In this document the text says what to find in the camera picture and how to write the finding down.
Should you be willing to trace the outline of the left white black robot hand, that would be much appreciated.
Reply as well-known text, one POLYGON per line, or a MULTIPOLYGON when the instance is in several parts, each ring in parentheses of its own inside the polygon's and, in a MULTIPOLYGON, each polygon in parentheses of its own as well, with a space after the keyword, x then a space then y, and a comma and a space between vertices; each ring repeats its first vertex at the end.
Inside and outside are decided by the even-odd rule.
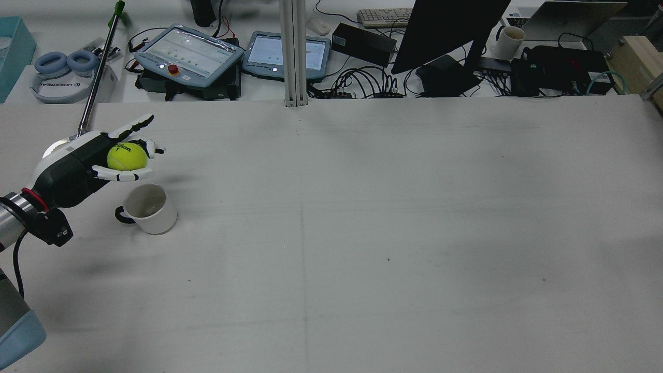
POLYGON ((40 212, 71 208, 111 181, 134 182, 151 177, 154 170, 147 167, 124 171, 109 168, 107 154, 125 141, 137 141, 139 150, 146 151, 150 159, 164 153, 163 147, 151 139, 133 135, 153 120, 154 114, 148 113, 110 134, 90 131, 59 146, 36 165, 24 189, 26 198, 36 203, 40 212))

